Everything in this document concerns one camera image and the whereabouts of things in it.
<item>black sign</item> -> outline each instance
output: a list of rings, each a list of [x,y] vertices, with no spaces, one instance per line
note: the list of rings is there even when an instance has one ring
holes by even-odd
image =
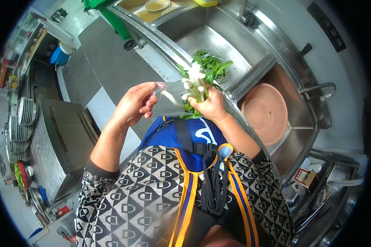
[[[339,35],[338,31],[330,21],[330,19],[326,16],[326,14],[322,11],[322,9],[317,6],[315,2],[312,2],[309,7],[307,8],[308,12],[311,16],[319,23],[320,27],[326,33],[327,37],[330,39],[331,43],[333,44],[335,50],[337,52],[342,51],[346,48],[345,42]]]

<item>red tray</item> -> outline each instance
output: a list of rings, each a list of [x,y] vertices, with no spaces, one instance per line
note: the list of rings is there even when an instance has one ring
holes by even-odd
[[[25,186],[25,190],[28,190],[29,189],[28,176],[26,175],[26,170],[25,167],[23,166],[22,161],[18,161],[18,167],[20,171],[20,176],[22,177],[23,185]]]

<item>pink plastic basket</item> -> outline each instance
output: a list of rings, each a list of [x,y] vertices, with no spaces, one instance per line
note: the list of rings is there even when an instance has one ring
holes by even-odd
[[[283,136],[287,126],[287,106],[281,93],[272,85],[261,83],[247,94],[241,111],[265,146]]]

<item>hand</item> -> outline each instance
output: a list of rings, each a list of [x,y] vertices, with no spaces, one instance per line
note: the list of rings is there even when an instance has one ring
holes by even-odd
[[[215,87],[207,85],[209,97],[202,103],[199,103],[195,98],[188,97],[189,104],[197,109],[204,117],[218,123],[227,116],[227,111],[224,107],[223,95]]]
[[[128,129],[143,115],[147,119],[151,117],[151,110],[157,103],[157,97],[152,95],[155,88],[155,82],[144,82],[130,88],[118,103],[112,119]]]

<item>left hand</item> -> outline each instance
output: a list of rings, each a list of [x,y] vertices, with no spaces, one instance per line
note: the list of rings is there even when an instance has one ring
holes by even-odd
[[[118,103],[112,119],[128,129],[143,115],[147,119],[151,117],[151,110],[157,103],[157,97],[152,95],[155,88],[155,82],[144,82],[130,88]]]

